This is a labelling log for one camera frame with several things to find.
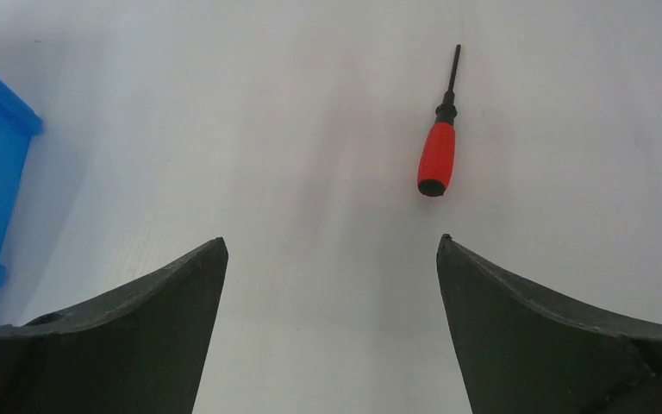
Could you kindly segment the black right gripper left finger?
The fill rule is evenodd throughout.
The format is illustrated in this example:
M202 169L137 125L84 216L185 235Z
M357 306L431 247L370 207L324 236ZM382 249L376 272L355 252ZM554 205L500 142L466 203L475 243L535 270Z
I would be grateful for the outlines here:
M0 413L190 413L228 266L222 238L22 326L0 326Z

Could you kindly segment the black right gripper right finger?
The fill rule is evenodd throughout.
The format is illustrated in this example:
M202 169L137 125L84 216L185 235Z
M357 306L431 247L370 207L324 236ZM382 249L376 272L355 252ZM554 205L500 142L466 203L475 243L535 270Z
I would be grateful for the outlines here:
M586 304L440 239L440 293L475 413L662 413L662 324Z

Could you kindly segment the red handled screwdriver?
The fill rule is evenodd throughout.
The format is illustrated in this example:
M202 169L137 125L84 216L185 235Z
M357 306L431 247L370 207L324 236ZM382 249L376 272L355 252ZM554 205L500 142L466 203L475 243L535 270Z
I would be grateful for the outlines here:
M418 166L417 188L426 197L443 196L453 174L456 142L454 120L458 115L454 103L454 85L460 53L461 45L458 44L454 50L447 90L444 92L441 103L435 109L434 124L428 131Z

